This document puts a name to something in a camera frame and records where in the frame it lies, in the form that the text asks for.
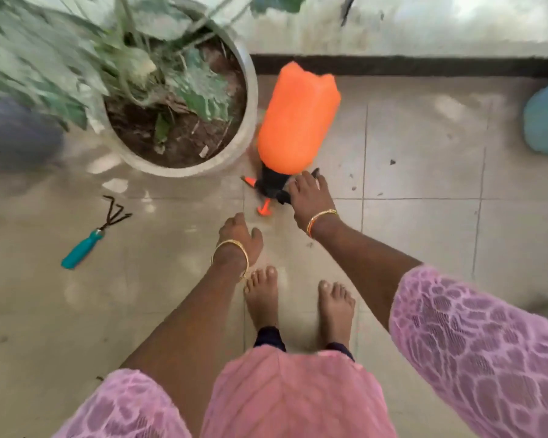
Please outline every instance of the round white pot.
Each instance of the round white pot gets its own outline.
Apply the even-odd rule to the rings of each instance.
[[[199,15],[208,9],[204,4],[194,0],[172,1],[175,3],[175,6],[193,15],[195,13]],[[244,153],[251,143],[256,129],[256,115],[258,111],[258,78],[254,69],[254,63],[252,63],[249,52],[241,42],[240,37],[232,29],[225,30],[211,20],[207,23],[207,27],[216,32],[225,44],[228,45],[240,63],[244,73],[247,100],[240,128],[230,143],[213,158],[190,168],[173,169],[158,166],[133,153],[111,129],[111,124],[106,116],[106,122],[102,124],[106,127],[105,132],[110,134],[106,135],[108,138],[105,138],[107,144],[133,168],[162,177],[185,178],[205,175],[218,172],[232,164]]]

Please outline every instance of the gold bracelet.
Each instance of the gold bracelet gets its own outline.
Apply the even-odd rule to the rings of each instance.
[[[310,231],[313,228],[314,222],[317,220],[318,217],[320,217],[321,215],[325,215],[325,214],[335,214],[335,215],[339,216],[339,214],[337,213],[337,211],[335,209],[328,209],[328,210],[324,210],[323,212],[317,213],[313,218],[311,218],[311,221],[308,222],[307,235],[309,235],[309,237],[311,237],[311,238],[313,237],[313,235],[311,235]]]
[[[215,248],[215,250],[213,251],[213,256],[211,257],[211,264],[213,264],[213,258],[215,257],[215,252],[224,244],[227,244],[227,243],[231,243],[231,244],[235,244],[236,246],[238,246],[241,251],[244,253],[244,257],[245,257],[245,272],[243,275],[241,275],[240,277],[240,281],[243,280],[245,278],[245,276],[248,274],[248,270],[249,270],[249,257],[248,257],[248,252],[245,251],[244,249],[244,245],[242,243],[240,243],[239,241],[237,241],[236,239],[227,239],[225,241],[222,241],[221,243],[219,243],[217,245],[217,247]]]

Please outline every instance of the foot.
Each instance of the foot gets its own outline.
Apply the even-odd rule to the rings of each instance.
[[[256,331],[278,327],[278,272],[272,266],[252,272],[244,288],[245,303]]]
[[[340,343],[349,347],[351,324],[355,314],[355,300],[340,283],[318,284],[318,311],[321,319],[323,344]]]

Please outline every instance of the pink clothing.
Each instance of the pink clothing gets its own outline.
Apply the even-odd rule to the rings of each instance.
[[[482,437],[548,438],[548,320],[428,266],[408,272],[392,306],[395,345]],[[112,372],[54,438],[189,437],[162,388]],[[226,365],[204,437],[395,437],[380,385],[345,355],[261,346]]]

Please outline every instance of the plant pot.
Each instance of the plant pot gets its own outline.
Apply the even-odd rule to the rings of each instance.
[[[200,17],[208,9],[202,3],[194,0],[172,0],[176,7],[179,7],[187,14],[190,14],[193,19]],[[254,132],[256,129],[256,115],[258,110],[258,78],[256,76],[256,70],[254,64],[249,56],[249,52],[241,42],[240,37],[231,29],[224,29],[217,25],[213,21],[207,23],[207,27],[217,33],[217,35],[227,44],[229,49],[237,58],[242,72],[244,74],[245,86],[247,90],[247,100],[245,105],[245,112],[241,121],[240,127],[235,134],[234,138],[229,142],[227,146],[213,158],[204,161],[201,164],[191,166],[188,168],[166,168],[158,166],[150,161],[145,160],[139,155],[132,152],[132,150],[124,144],[124,142],[113,131],[109,120],[103,125],[106,129],[105,141],[112,150],[117,152],[122,159],[128,163],[131,167],[138,169],[142,172],[150,173],[152,175],[158,175],[162,177],[173,178],[186,178],[205,175],[209,173],[218,172],[219,170],[226,168],[237,160],[241,154],[248,148],[252,141]],[[103,99],[98,106],[105,110]]]
[[[548,155],[548,87],[536,92],[526,104],[524,139],[534,151]]]

